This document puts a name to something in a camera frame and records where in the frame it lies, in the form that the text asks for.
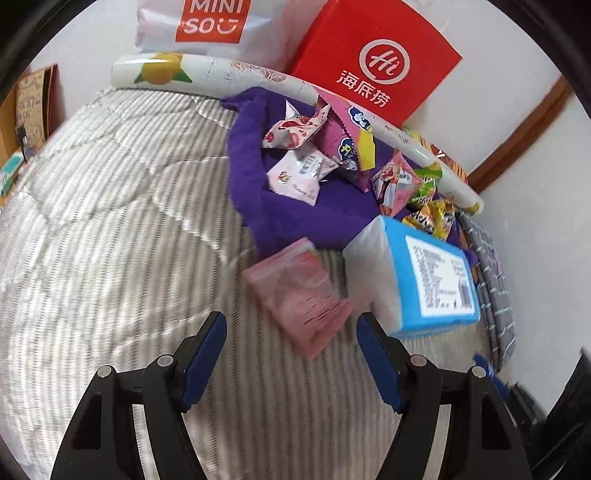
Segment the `snack packet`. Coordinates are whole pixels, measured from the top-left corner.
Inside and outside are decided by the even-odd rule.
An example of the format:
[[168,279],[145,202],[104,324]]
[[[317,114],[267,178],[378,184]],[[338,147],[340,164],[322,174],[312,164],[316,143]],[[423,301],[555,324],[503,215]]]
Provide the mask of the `snack packet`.
[[446,241],[454,221],[454,207],[449,200],[428,202],[418,212],[407,215],[402,223]]
[[262,140],[263,148],[300,148],[324,125],[330,111],[330,106],[326,105],[317,109],[312,117],[307,117],[300,115],[287,100],[285,103],[285,120],[278,121],[267,132]]
[[393,217],[417,191],[421,179],[400,153],[395,150],[392,160],[372,179],[372,188],[382,215]]
[[320,180],[338,168],[311,144],[298,150],[288,150],[285,156],[267,172],[270,189],[286,197],[316,205]]
[[437,190],[437,185],[443,176],[441,165],[433,162],[427,168],[418,168],[414,171],[421,179],[421,186],[411,197],[408,204],[416,209],[421,209],[424,205],[433,200]]
[[375,144],[372,128],[363,112],[341,97],[324,90],[318,92],[318,105],[330,105],[328,119],[314,137],[314,143],[327,157],[335,160],[343,176],[367,192],[369,173],[375,167]]

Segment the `bed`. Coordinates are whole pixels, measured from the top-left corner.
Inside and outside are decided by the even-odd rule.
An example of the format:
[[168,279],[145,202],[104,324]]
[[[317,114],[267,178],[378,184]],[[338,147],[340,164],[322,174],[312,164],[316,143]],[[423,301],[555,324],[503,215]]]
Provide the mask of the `bed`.
[[[228,340],[185,416],[209,479],[378,473],[398,416],[354,319],[306,362],[242,279],[256,251],[227,192],[234,115],[204,96],[108,89],[50,138],[0,214],[0,436],[31,480],[49,478],[98,367],[174,352],[211,310],[228,318]],[[341,254],[322,260],[345,294]],[[405,341],[460,371],[487,344],[480,323]],[[145,476],[158,478],[134,414]],[[442,407],[425,478],[437,478],[448,415]]]

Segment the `pink candy wrapper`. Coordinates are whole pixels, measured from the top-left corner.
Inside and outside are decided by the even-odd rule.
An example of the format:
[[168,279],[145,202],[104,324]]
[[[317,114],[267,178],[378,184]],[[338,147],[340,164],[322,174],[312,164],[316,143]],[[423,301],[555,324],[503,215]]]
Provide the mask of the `pink candy wrapper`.
[[295,150],[306,143],[324,125],[328,117],[330,106],[317,109],[311,118],[302,116],[286,102],[285,120],[277,122],[262,140],[263,148],[283,148]]
[[267,172],[269,188],[279,195],[316,205],[320,180],[338,165],[312,144],[289,150]]
[[306,359],[329,344],[352,311],[322,268],[314,244],[302,238],[244,271],[263,306]]
[[408,203],[421,183],[400,150],[395,150],[392,160],[371,179],[380,213],[395,216]]
[[324,126],[314,137],[314,143],[327,157],[340,165],[339,172],[362,192],[367,192],[369,174],[375,167],[375,145],[372,128],[363,112],[345,99],[316,89],[320,109],[330,105]]

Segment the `white wall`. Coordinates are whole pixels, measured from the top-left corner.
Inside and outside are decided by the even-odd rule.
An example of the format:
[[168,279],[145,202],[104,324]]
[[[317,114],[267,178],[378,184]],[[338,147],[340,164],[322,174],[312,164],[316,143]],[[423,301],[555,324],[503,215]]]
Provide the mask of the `white wall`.
[[31,63],[59,68],[56,103],[63,118],[91,102],[111,79],[111,65],[135,53],[137,0],[98,0],[67,24]]
[[591,120],[573,98],[544,135],[487,188],[479,222],[507,277],[517,347],[507,372],[549,409],[591,351]]
[[[136,4],[97,0],[33,61],[33,69],[59,65],[65,118],[107,87],[115,59],[135,51]],[[447,18],[444,34],[463,60],[410,123],[472,171],[539,104],[558,71],[487,0],[433,0],[430,11]]]
[[409,124],[473,171],[542,101],[559,72],[512,20],[487,0],[433,0],[463,60]]

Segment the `purple towel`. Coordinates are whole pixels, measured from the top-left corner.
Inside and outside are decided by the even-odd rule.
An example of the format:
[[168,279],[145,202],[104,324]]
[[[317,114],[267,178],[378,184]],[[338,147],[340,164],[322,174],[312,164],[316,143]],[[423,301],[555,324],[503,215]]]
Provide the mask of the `purple towel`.
[[[379,215],[374,194],[361,193],[334,173],[321,184],[314,207],[269,190],[267,171],[283,157],[285,150],[262,149],[261,140],[276,122],[285,118],[285,100],[302,115],[314,114],[312,106],[260,87],[222,101],[225,108],[238,112],[228,136],[230,198],[250,227],[261,258],[305,236],[317,248],[342,250]],[[393,149],[378,139],[375,146],[377,171],[392,158]],[[459,246],[456,228],[452,232],[455,238],[451,234],[449,241]]]

